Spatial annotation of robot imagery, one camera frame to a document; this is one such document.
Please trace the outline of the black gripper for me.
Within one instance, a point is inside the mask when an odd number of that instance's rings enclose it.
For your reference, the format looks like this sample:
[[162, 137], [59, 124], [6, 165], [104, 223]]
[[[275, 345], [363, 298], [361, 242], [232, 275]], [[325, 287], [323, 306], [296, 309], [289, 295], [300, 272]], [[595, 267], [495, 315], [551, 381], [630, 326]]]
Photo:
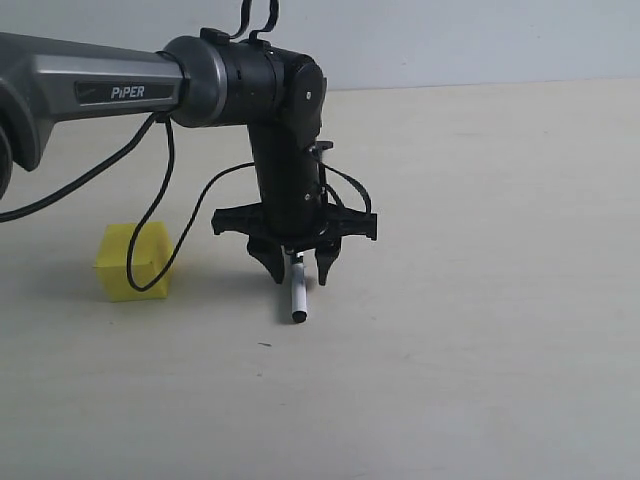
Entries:
[[247, 252], [265, 267], [276, 284], [284, 281], [284, 256], [289, 250], [315, 249], [318, 283], [327, 284], [329, 271], [339, 258], [341, 238], [377, 239], [377, 215], [371, 198], [355, 178], [343, 177], [360, 193], [363, 211], [328, 199], [326, 172], [337, 170], [323, 162], [334, 147], [329, 140], [313, 138], [297, 144], [294, 132], [280, 124], [247, 126], [260, 201], [218, 209], [211, 220], [216, 235], [236, 232], [248, 237]]

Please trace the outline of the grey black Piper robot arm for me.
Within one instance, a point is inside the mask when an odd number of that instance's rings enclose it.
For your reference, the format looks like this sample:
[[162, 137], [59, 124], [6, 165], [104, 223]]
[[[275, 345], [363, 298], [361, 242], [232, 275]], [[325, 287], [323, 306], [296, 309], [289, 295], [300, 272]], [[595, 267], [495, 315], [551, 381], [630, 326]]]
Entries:
[[158, 52], [5, 33], [1, 37], [1, 181], [36, 169], [55, 124], [142, 114], [166, 128], [243, 125], [260, 200], [219, 209], [215, 233], [247, 236], [276, 282], [313, 251], [325, 283], [346, 236], [375, 239], [370, 208], [347, 208], [328, 185], [319, 139], [327, 89], [308, 55], [204, 28]]

